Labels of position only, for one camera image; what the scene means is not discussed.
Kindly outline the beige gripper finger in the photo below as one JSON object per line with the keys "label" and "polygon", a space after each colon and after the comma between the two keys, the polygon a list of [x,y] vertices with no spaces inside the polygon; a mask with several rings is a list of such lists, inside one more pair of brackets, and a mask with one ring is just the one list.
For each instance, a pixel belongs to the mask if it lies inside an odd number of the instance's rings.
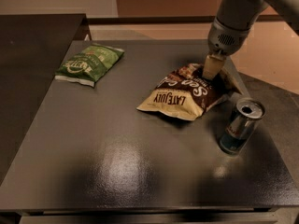
{"label": "beige gripper finger", "polygon": [[206,56],[203,78],[212,80],[223,68],[225,64],[225,59],[218,55],[209,54]]}

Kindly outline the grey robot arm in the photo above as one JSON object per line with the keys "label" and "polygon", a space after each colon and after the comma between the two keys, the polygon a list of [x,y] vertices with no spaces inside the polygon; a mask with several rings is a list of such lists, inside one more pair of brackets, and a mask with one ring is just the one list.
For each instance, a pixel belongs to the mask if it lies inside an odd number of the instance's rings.
{"label": "grey robot arm", "polygon": [[209,53],[203,78],[212,80],[226,58],[240,50],[252,25],[267,7],[272,7],[299,34],[299,0],[221,0],[208,33]]}

